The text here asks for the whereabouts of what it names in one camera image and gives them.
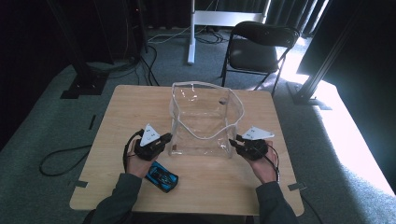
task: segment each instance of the chair seat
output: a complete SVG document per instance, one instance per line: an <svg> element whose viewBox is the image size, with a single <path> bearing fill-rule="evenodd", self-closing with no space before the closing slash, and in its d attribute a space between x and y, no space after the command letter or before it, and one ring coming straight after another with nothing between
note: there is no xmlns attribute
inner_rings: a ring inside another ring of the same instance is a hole
<svg viewBox="0 0 396 224"><path fill-rule="evenodd" d="M230 66L234 69L274 73L279 67L275 47L235 39L230 46Z"/></svg>

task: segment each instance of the white triangular marker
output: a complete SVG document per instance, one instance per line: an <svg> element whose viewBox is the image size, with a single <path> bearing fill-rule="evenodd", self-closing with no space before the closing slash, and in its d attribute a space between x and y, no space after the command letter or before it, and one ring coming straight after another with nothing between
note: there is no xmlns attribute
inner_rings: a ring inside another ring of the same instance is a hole
<svg viewBox="0 0 396 224"><path fill-rule="evenodd" d="M145 132L143 133L142 140L140 141L140 146L143 147L153 141L159 139L161 136L155 132L155 130L149 125L146 125Z"/></svg>
<svg viewBox="0 0 396 224"><path fill-rule="evenodd" d="M242 135L242 138L247 140L258 140L258 139L269 138L274 136L275 135L273 133L251 126L251 128L247 130L247 132L244 133L244 135Z"/></svg>

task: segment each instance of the transparent plastic container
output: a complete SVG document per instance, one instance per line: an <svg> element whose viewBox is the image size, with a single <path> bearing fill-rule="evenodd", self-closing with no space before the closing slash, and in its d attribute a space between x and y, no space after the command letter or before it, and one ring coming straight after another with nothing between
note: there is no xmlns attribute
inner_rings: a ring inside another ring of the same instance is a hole
<svg viewBox="0 0 396 224"><path fill-rule="evenodd" d="M228 139L235 139L245 110L229 88L204 82L177 82L170 102L173 135L169 155L206 155L231 158Z"/></svg>

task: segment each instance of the black chair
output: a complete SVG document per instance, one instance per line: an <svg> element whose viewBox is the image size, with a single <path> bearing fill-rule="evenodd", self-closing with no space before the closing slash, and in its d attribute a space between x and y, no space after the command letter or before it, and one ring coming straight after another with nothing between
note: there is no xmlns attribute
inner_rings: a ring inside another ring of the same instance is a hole
<svg viewBox="0 0 396 224"><path fill-rule="evenodd" d="M286 54L294 47L299 37L300 32L290 27L267 25L256 21L242 21L236 24L231 31L221 71L221 86L224 87L227 71L250 73L264 76L254 89L257 90L265 79L277 71L271 92L274 96ZM281 49L283 52L280 57L277 57L276 49Z"/></svg>

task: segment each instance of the sunlight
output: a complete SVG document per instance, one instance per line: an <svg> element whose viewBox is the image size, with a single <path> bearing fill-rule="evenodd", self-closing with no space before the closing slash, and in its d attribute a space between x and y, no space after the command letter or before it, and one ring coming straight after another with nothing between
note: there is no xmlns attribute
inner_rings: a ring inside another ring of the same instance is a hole
<svg viewBox="0 0 396 224"><path fill-rule="evenodd" d="M304 39L302 39L302 38L298 38L298 40L297 40L297 42L296 42L296 45L300 45L300 46L302 46L302 47L305 47L305 40Z"/></svg>
<svg viewBox="0 0 396 224"><path fill-rule="evenodd" d="M321 81L315 95L321 102L332 108L332 110L318 110L318 114L322 118L323 126L340 163L376 189L394 196L393 190L379 169L334 85Z"/></svg>

